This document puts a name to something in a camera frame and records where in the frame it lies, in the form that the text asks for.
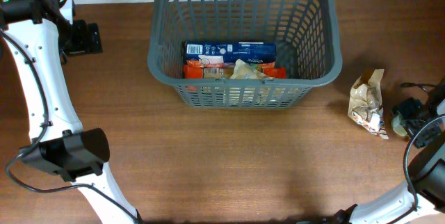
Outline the green lid spice jar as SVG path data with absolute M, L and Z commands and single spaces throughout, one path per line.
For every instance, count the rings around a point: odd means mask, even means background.
M 400 114 L 395 115 L 391 121 L 392 129 L 399 136 L 407 136 L 407 132 L 402 123 L 403 123 L 402 116 Z

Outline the tan brown snack pouch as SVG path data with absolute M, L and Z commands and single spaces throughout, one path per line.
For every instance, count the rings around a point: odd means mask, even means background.
M 369 133 L 387 140 L 382 105 L 381 81 L 384 69 L 368 70 L 352 85 L 348 117 Z

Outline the orange pasta package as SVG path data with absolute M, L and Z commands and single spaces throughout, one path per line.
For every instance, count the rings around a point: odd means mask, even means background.
M 234 73 L 234 68 L 192 67 L 189 65 L 184 65 L 183 71 L 185 79 L 207 79 L 207 78 L 229 79 Z M 278 78 L 278 79 L 286 78 L 286 70 L 284 67 L 280 68 L 258 67 L 258 71 L 272 78 Z

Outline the multicolour tissue pack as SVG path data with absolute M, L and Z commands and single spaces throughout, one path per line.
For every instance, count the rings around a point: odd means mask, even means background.
M 277 47 L 266 42 L 185 42 L 183 54 L 193 67 L 234 67 L 237 60 L 268 65 L 275 62 Z

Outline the pale orange bag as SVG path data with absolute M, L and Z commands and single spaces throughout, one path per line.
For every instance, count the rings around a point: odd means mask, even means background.
M 270 76 L 262 72 L 262 65 L 249 64 L 241 59 L 235 62 L 233 74 L 230 79 L 242 79 L 242 80 L 263 80 L 271 79 Z

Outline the grey plastic shopping basket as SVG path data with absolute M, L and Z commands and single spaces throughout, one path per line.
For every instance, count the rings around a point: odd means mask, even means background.
M 186 79 L 187 42 L 270 42 L 283 79 Z M 190 106 L 284 109 L 342 69 L 334 0 L 154 0 L 147 65 Z

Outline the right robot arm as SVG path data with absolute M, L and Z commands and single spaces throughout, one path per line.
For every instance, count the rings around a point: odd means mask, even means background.
M 428 94 L 391 110 L 391 126 L 409 141 L 403 155 L 405 181 L 374 201 L 339 210 L 324 223 L 408 223 L 444 212 L 444 80 L 436 85 L 402 83 Z

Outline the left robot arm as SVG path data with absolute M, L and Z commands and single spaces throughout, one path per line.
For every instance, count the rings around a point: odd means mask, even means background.
M 101 222 L 141 223 L 112 175 L 106 134 L 83 128 L 62 70 L 70 56 L 102 52 L 98 25 L 77 19 L 73 0 L 1 0 L 1 37 L 29 114 L 31 143 L 15 160 L 79 190 Z

